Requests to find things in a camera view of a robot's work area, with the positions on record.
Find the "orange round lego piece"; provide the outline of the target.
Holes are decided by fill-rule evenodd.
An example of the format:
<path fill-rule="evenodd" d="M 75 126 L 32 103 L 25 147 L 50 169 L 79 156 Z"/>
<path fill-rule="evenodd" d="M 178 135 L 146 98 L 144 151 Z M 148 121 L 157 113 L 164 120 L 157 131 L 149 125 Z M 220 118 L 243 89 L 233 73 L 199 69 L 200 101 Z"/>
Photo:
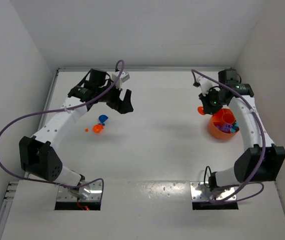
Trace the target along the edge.
<path fill-rule="evenodd" d="M 205 111 L 204 111 L 204 108 L 203 108 L 202 106 L 199 106 L 199 107 L 197 108 L 197 111 L 198 111 L 198 113 L 199 113 L 200 115 L 202 115 L 202 116 L 206 115 L 206 113 L 205 113 Z"/>

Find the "purple round lego piece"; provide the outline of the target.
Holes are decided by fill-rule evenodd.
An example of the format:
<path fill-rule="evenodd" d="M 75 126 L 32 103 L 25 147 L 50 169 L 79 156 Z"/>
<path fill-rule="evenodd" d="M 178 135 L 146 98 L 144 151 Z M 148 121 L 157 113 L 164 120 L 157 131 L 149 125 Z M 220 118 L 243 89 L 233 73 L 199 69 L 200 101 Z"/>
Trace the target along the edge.
<path fill-rule="evenodd" d="M 232 124 L 225 123 L 222 126 L 217 127 L 221 132 L 224 133 L 230 133 L 230 128 L 232 127 Z"/>

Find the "teal lego brick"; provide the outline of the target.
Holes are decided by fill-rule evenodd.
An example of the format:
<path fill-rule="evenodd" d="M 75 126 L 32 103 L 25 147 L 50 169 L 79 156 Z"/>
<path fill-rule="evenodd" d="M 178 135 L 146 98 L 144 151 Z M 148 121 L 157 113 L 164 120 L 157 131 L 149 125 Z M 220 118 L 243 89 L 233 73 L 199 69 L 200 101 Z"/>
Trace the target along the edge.
<path fill-rule="evenodd" d="M 236 133 L 236 132 L 238 132 L 238 131 L 239 131 L 239 127 L 236 126 L 236 125 L 233 125 L 233 126 L 230 128 L 230 132 L 231 132 L 231 133 Z"/>

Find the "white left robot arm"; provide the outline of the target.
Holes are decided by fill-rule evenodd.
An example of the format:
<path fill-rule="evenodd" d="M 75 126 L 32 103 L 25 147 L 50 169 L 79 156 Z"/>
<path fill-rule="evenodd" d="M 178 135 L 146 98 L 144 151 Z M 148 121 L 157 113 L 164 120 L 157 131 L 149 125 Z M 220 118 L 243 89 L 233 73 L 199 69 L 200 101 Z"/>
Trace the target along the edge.
<path fill-rule="evenodd" d="M 128 72 L 116 71 L 112 75 L 91 69 L 67 94 L 60 111 L 31 137 L 19 141 L 21 168 L 42 180 L 71 187 L 81 185 L 83 175 L 65 167 L 57 149 L 72 126 L 85 115 L 92 105 L 103 102 L 120 114 L 133 112 L 131 90 L 120 98 L 122 84 L 130 79 Z"/>

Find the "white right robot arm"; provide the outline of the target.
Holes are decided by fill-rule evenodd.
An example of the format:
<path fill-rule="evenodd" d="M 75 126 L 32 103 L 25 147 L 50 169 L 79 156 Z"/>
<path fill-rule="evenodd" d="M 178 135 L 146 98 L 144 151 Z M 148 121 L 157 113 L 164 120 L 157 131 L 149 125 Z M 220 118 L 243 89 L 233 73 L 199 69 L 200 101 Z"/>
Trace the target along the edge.
<path fill-rule="evenodd" d="M 244 147 L 232 167 L 210 174 L 209 189 L 274 182 L 285 160 L 285 148 L 276 145 L 268 135 L 257 111 L 252 87 L 242 83 L 232 68 L 219 71 L 218 80 L 196 70 L 192 75 L 193 85 L 201 89 L 198 97 L 203 114 L 215 116 L 227 106 L 235 117 Z"/>

